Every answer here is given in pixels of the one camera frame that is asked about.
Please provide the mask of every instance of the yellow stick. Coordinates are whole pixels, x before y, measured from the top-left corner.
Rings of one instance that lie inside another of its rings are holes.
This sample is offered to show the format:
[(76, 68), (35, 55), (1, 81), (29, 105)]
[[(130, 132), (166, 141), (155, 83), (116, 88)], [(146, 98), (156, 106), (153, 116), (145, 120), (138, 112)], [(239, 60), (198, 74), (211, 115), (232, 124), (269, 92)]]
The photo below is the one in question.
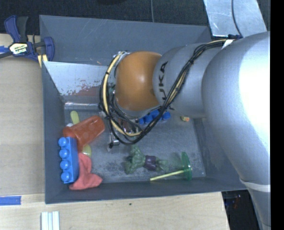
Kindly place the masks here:
[(181, 174), (181, 173), (184, 173), (184, 171), (183, 170), (182, 171), (175, 171), (175, 172), (172, 172), (172, 173), (155, 176), (155, 177), (152, 177), (150, 180), (154, 181), (154, 180), (157, 180), (157, 179), (162, 179), (162, 178), (165, 178), (165, 177), (169, 177), (169, 176), (177, 175), (177, 174)]

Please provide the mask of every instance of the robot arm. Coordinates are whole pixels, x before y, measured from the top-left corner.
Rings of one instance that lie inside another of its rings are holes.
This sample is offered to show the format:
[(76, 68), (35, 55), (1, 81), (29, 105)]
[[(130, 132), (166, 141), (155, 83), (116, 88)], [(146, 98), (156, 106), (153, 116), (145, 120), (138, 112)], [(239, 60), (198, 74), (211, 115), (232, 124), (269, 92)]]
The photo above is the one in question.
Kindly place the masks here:
[(113, 117), (144, 116), (168, 109), (191, 118), (206, 118), (249, 190), (263, 229), (271, 228), (270, 191), (270, 32), (234, 41), (178, 47), (160, 56), (151, 52), (119, 54), (114, 98), (109, 102), (106, 74), (103, 109), (111, 129), (134, 144), (150, 132), (160, 116), (144, 130), (126, 132)]

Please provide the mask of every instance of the bin floor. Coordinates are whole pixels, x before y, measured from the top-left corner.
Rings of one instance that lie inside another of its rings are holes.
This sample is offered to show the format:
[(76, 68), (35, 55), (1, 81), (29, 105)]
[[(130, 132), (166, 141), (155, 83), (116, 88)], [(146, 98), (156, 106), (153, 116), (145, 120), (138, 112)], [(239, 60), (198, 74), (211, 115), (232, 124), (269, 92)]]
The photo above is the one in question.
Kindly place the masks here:
[[(70, 112), (78, 112), (80, 121), (92, 116), (99, 115), (96, 106), (75, 105), (65, 106), (65, 125), (71, 123)], [(132, 174), (125, 173), (124, 162), (129, 156), (131, 146), (120, 144), (108, 148), (110, 133), (107, 128), (91, 144), (92, 149), (92, 172), (101, 176), (104, 183), (148, 181), (150, 177), (164, 174), (152, 172), (142, 167)], [(198, 147), (193, 120), (184, 122), (180, 115), (171, 111), (171, 118), (159, 121), (156, 126), (138, 143), (138, 147), (144, 155), (156, 156), (161, 160), (168, 160), (169, 172), (182, 168), (181, 152), (185, 151), (193, 168), (193, 177), (204, 177), (204, 165)], [(166, 179), (182, 179), (182, 175), (168, 177)]]

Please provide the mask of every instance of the orange toy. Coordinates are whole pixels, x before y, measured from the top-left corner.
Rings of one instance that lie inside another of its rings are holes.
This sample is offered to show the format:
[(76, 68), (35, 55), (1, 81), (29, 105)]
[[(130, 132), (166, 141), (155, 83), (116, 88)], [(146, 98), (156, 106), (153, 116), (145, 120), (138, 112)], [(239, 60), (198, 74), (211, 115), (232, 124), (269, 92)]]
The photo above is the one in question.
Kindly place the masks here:
[(63, 136), (75, 138), (77, 140), (78, 152), (82, 152), (83, 147), (92, 142), (103, 131), (103, 120), (95, 115), (71, 127), (65, 127), (63, 129)]

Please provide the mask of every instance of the gray bin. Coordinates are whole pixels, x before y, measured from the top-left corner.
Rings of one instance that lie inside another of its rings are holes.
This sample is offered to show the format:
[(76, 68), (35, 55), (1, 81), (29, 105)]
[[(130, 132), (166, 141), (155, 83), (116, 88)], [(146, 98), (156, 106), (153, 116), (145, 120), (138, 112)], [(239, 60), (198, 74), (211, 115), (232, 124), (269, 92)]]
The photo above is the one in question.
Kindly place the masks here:
[[(126, 22), (101, 19), (40, 16), (41, 37), (55, 42), (55, 58), (42, 67), (45, 129), (45, 202), (108, 200), (134, 197), (171, 196), (246, 187), (211, 133), (206, 119), (183, 122), (176, 111), (171, 119), (158, 123), (138, 146), (145, 155), (169, 161), (170, 172), (181, 168), (181, 152), (192, 164), (193, 179), (181, 176), (150, 182), (162, 174), (144, 168), (127, 175), (124, 161), (130, 147), (115, 146), (108, 151), (109, 132), (91, 143), (92, 172), (103, 178), (97, 188), (71, 191), (60, 180), (58, 139), (70, 123), (70, 111), (80, 120), (98, 115), (99, 85), (107, 65), (120, 50), (168, 50), (211, 40), (207, 27), (161, 23)], [(81, 81), (87, 88), (81, 87)]]

